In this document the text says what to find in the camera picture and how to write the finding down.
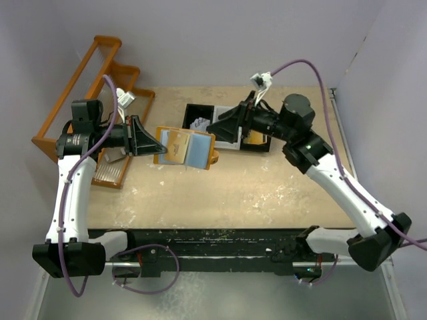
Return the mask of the gold credit card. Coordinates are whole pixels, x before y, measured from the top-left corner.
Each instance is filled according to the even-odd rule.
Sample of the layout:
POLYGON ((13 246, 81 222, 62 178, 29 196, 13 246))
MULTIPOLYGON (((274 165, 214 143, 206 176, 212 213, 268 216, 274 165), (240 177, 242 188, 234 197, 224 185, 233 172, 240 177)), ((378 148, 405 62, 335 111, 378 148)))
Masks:
POLYGON ((183 164, 191 134, 186 131, 171 130, 167 136, 167 153, 165 160, 175 164, 183 164))

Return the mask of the yellow leather card holder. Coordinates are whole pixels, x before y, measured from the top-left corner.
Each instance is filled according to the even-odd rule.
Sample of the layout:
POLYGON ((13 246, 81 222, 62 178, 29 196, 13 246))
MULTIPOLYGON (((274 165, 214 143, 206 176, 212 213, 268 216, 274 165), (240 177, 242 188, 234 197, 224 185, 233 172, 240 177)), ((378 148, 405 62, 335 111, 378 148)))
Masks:
POLYGON ((209 170, 219 160, 213 134, 176 127, 157 127, 155 138, 167 149, 153 156, 156 165, 184 165, 209 170))

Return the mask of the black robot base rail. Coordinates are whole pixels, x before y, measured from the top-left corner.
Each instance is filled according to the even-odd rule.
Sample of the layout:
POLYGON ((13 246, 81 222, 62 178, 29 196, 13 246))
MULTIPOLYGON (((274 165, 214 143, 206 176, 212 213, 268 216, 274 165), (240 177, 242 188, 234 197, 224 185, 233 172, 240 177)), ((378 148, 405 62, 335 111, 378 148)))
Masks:
POLYGON ((128 229, 125 255, 107 260, 121 277, 159 277, 164 271, 273 273, 316 278, 331 253, 300 241, 303 229, 128 229))

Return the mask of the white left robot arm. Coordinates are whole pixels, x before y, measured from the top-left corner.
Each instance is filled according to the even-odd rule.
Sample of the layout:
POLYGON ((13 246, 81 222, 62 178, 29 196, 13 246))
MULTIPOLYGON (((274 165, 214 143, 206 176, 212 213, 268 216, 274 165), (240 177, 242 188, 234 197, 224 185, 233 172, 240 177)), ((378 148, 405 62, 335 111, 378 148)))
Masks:
POLYGON ((100 275, 112 256, 131 261, 137 255, 136 243, 124 231, 89 239, 86 217, 98 154, 114 147, 133 156, 167 153, 137 115, 121 124, 106 123, 97 99, 74 100, 71 114, 56 141, 59 182, 51 225, 44 243, 32 249, 34 261, 54 278, 100 275))

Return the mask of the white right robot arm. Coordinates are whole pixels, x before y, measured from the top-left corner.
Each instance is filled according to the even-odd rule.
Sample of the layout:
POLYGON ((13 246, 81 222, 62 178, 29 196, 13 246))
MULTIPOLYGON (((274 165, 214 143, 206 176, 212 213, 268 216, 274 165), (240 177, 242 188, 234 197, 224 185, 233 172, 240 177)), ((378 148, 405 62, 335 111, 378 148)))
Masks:
POLYGON ((401 246, 412 224, 409 216, 380 204, 337 162, 333 149, 312 129, 315 111, 307 97, 288 95, 276 112, 256 106, 254 95, 222 113, 207 132, 229 143, 250 131, 284 141, 288 162, 325 190, 355 226, 306 229, 298 236, 298 256, 311 261, 320 253, 344 255, 366 271, 377 269, 401 246))

